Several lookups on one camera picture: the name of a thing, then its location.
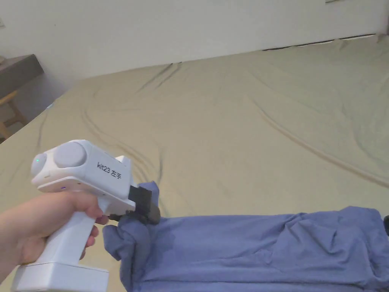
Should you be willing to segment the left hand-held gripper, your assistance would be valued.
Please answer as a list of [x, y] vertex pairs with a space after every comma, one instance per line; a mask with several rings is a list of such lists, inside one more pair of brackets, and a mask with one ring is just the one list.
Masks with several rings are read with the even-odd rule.
[[[133, 179], [131, 160], [112, 157], [87, 140], [72, 140], [36, 155], [31, 174], [32, 184], [41, 192], [88, 192], [97, 198], [104, 214], [114, 219], [134, 213], [143, 224], [160, 222], [152, 193]], [[93, 225], [92, 218], [75, 212], [48, 238], [36, 262], [17, 269], [12, 291], [105, 292], [109, 272], [79, 264]]]

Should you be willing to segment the person's left hand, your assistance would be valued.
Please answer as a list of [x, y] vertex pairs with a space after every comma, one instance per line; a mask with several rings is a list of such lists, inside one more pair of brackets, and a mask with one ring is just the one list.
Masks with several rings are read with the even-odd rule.
[[10, 273], [18, 265], [34, 262], [42, 254], [46, 238], [78, 211], [92, 218], [93, 223], [108, 223], [97, 198], [84, 192], [43, 194], [2, 213], [1, 268]]

